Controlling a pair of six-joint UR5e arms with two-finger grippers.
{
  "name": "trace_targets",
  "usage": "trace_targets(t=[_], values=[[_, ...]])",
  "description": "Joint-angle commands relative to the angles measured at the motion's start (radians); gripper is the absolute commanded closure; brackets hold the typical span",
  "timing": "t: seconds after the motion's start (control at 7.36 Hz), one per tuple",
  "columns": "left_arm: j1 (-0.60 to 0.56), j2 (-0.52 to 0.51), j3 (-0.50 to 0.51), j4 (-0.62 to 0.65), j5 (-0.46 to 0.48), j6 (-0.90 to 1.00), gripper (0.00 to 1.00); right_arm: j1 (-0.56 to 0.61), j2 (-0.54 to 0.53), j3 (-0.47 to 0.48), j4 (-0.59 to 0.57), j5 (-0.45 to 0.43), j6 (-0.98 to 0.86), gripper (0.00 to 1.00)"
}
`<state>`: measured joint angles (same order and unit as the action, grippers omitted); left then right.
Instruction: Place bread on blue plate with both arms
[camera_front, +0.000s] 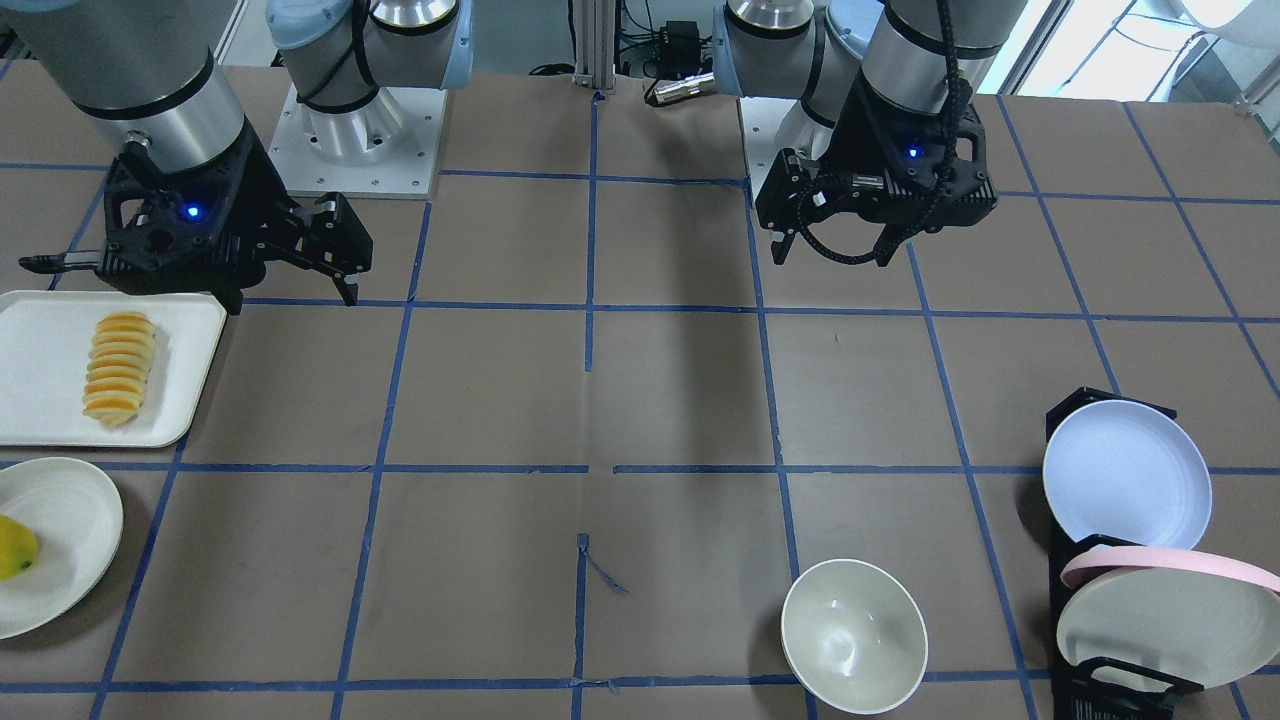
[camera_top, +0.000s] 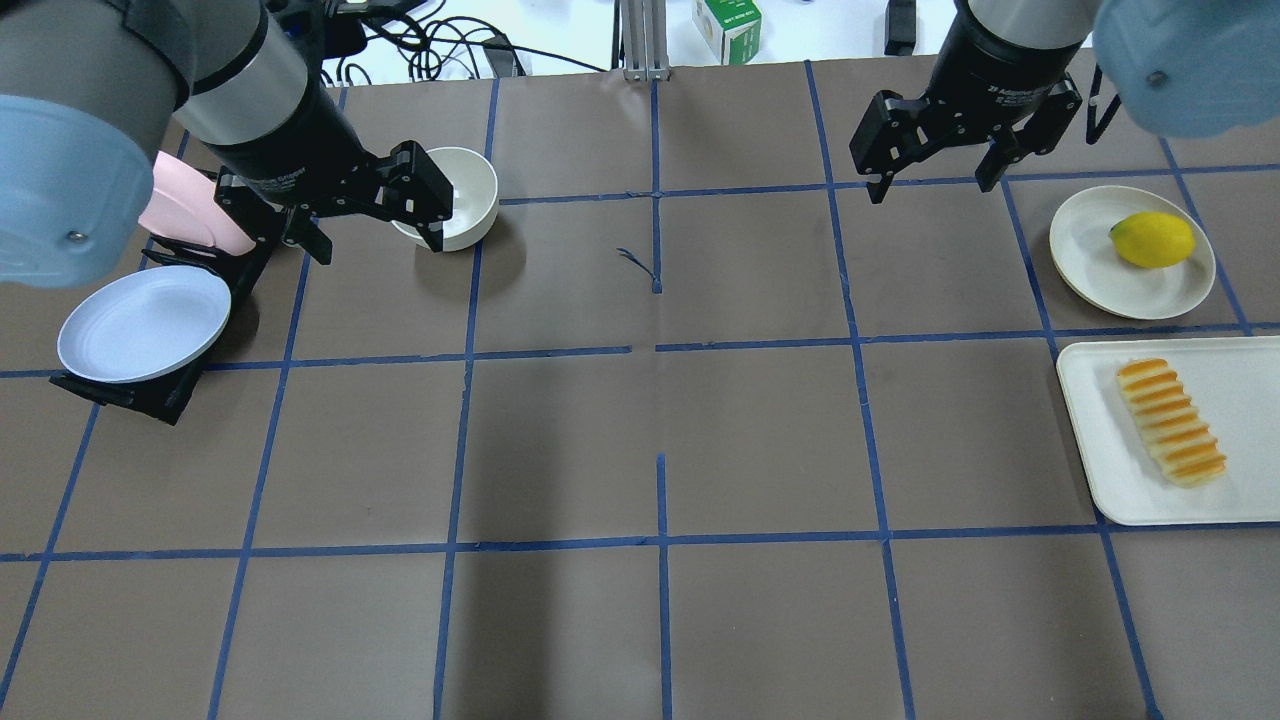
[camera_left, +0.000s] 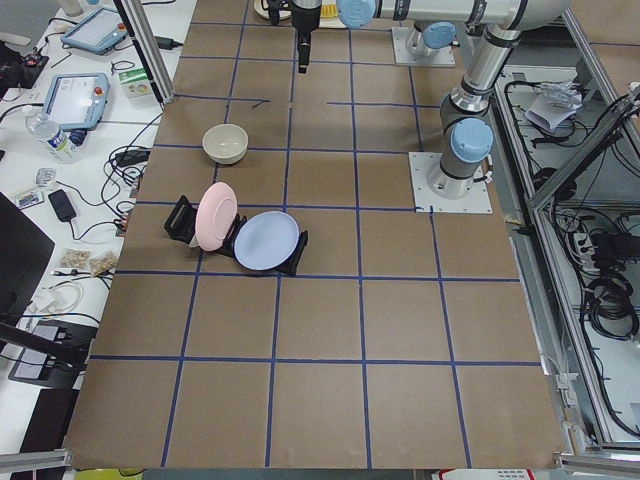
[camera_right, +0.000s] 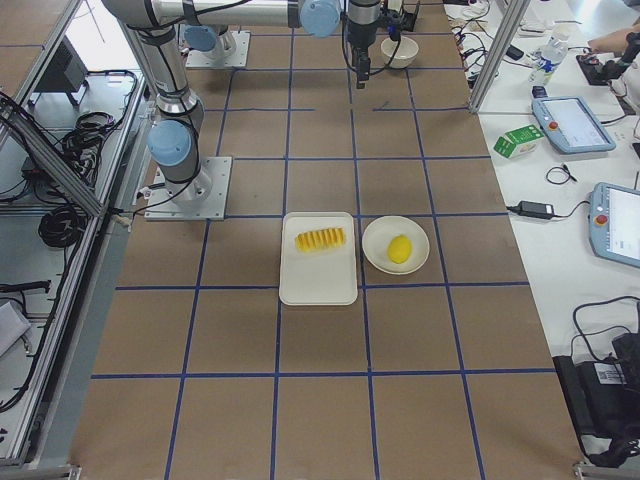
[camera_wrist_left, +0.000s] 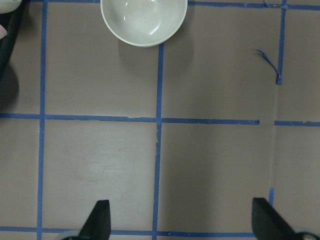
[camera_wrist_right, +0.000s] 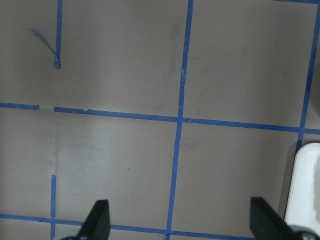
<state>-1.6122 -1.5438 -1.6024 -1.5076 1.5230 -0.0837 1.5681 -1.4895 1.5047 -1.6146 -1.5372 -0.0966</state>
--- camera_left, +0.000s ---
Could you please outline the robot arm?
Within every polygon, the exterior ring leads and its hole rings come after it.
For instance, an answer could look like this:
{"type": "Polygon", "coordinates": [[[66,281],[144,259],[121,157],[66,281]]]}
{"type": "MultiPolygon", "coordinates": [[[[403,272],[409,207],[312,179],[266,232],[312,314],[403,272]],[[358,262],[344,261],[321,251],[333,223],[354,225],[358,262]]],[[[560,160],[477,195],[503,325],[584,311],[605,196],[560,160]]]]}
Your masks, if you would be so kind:
{"type": "Polygon", "coordinates": [[[494,134],[482,119],[497,77],[521,33],[547,25],[568,1],[339,1],[340,20],[360,28],[374,18],[419,22],[458,21],[482,25],[482,38],[458,86],[443,99],[440,118],[445,139],[439,163],[427,174],[429,188],[448,199],[464,197],[489,155],[494,134]]]}
{"type": "MultiPolygon", "coordinates": [[[[366,26],[381,12],[380,1],[336,1],[340,22],[347,28],[366,26]]],[[[298,72],[306,74],[310,63],[311,34],[319,28],[321,1],[281,1],[269,5],[270,18],[279,19],[277,10],[291,12],[291,24],[296,30],[298,72]]],[[[412,27],[392,29],[395,63],[405,66],[452,68],[455,65],[451,45],[456,39],[456,27],[451,22],[429,23],[416,20],[412,27]]]]}

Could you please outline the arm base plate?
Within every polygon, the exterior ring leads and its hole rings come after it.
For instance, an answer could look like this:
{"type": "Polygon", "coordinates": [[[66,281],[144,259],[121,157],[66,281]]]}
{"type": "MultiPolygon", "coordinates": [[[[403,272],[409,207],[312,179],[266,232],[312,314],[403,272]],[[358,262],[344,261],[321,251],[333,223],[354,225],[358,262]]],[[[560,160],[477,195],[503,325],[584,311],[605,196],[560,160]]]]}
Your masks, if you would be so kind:
{"type": "Polygon", "coordinates": [[[428,47],[423,35],[414,27],[394,27],[391,30],[395,63],[401,66],[453,68],[455,59],[450,45],[428,47]]]}
{"type": "Polygon", "coordinates": [[[410,152],[408,157],[416,212],[493,213],[481,165],[472,177],[458,180],[441,170],[439,152],[410,152]]]}

